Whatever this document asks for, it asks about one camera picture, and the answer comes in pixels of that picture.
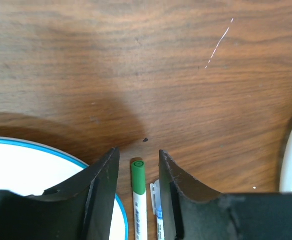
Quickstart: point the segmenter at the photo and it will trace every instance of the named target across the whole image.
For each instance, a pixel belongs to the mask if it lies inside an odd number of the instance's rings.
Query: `blue marker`
[[[164,223],[162,220],[162,208],[160,199],[160,184],[159,180],[150,184],[150,194],[152,203],[152,212],[157,216],[157,238],[158,240],[165,240]]]

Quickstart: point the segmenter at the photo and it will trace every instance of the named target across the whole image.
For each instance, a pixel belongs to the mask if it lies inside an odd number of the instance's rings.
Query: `green marker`
[[[142,160],[131,164],[132,195],[134,203],[135,239],[147,240],[147,195],[145,164]]]

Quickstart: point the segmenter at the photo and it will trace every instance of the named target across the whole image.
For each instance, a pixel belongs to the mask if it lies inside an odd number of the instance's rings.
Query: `wooden table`
[[[147,184],[165,149],[218,191],[271,192],[291,126],[292,0],[0,0],[0,136],[89,164],[119,146],[129,239],[131,158]]]

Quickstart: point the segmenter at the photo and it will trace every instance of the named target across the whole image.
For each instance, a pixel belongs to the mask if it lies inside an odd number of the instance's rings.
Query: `blue plate rim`
[[[81,168],[86,168],[88,165],[86,163],[84,163],[83,161],[81,161],[80,159],[64,152],[61,151],[59,149],[56,149],[54,147],[51,146],[47,146],[38,142],[34,142],[34,141],[28,141],[28,140],[23,140],[23,139],[18,139],[18,138],[12,138],[12,137],[2,137],[0,136],[0,144],[8,144],[8,145],[15,145],[15,146],[20,146],[20,147],[26,147],[26,148],[30,148],[30,149],[36,149],[39,151],[43,151],[49,154],[53,154],[55,156],[61,157],[67,161],[72,162],[73,164],[81,167]],[[126,215],[126,211],[124,209],[124,206],[120,200],[120,198],[118,197],[118,195],[115,195],[115,199],[119,205],[119,208],[121,210],[121,213],[124,217],[124,223],[125,223],[125,240],[128,240],[128,219],[127,219],[127,215]]]

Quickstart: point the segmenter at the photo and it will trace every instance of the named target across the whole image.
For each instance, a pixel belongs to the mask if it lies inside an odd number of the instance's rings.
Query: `white thread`
[[[205,69],[207,68],[208,64],[210,63],[210,61],[211,61],[212,57],[214,56],[214,54],[215,54],[215,52],[216,52],[216,50],[217,50],[217,48],[218,48],[218,46],[219,46],[219,44],[220,44],[221,40],[222,40],[222,39],[223,39],[223,38],[226,36],[226,34],[227,34],[227,32],[228,32],[229,28],[230,28],[230,25],[228,26],[228,28],[226,29],[225,33],[223,34],[223,36],[221,36],[220,40],[218,41],[218,43],[217,43],[217,45],[216,45],[216,47],[215,47],[214,51],[212,52],[212,55],[211,55],[211,57],[210,57],[209,61],[207,62],[207,65],[206,65]]]

